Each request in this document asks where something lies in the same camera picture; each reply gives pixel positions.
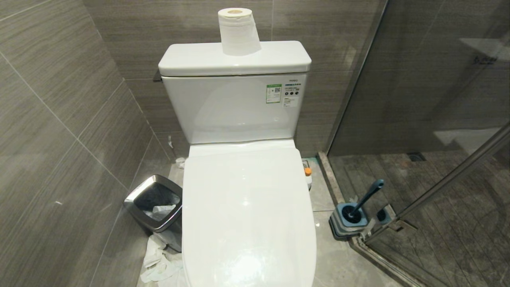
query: shower floor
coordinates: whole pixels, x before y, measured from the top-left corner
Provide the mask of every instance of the shower floor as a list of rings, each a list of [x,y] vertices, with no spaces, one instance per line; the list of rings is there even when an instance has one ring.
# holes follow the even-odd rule
[[[365,211],[391,203],[398,213],[468,157],[466,152],[329,157],[346,201],[361,198],[378,178],[384,188]],[[427,285],[510,286],[510,172],[491,157],[448,191],[405,218],[417,227],[386,230],[371,248]]]

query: blue toilet brush handle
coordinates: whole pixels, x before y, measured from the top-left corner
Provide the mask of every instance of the blue toilet brush handle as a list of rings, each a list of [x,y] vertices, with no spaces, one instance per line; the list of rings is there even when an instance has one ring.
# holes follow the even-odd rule
[[[384,186],[384,179],[378,179],[378,180],[374,181],[374,183],[372,183],[372,186],[370,186],[370,189],[365,194],[365,196],[363,196],[363,198],[358,203],[358,205],[356,205],[354,210],[349,213],[349,217],[353,217],[354,214],[356,213],[356,211],[358,209],[360,209],[363,206],[363,204],[365,204],[365,202],[367,202],[367,200],[370,197],[372,197],[372,195],[374,195],[376,192],[378,192],[383,186]]]

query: label sticker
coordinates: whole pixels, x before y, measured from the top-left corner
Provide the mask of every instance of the label sticker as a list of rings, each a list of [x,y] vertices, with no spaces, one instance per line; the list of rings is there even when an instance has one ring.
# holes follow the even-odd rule
[[[282,94],[282,84],[266,86],[266,104],[279,103]]]
[[[283,93],[286,96],[298,95],[301,89],[301,83],[285,84]]]
[[[299,101],[299,97],[285,97],[284,98],[284,108],[297,107],[298,101]]]

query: toilet paper roll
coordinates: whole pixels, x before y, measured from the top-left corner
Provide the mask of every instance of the toilet paper roll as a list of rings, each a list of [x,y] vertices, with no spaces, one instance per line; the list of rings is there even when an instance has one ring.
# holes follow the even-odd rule
[[[259,34],[250,9],[226,8],[218,11],[221,45],[230,56],[245,56],[261,49]]]

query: green label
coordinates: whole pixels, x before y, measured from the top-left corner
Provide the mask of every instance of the green label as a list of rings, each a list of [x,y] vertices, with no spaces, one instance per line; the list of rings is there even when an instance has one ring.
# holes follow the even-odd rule
[[[282,84],[266,86],[266,104],[279,103],[282,94]]]

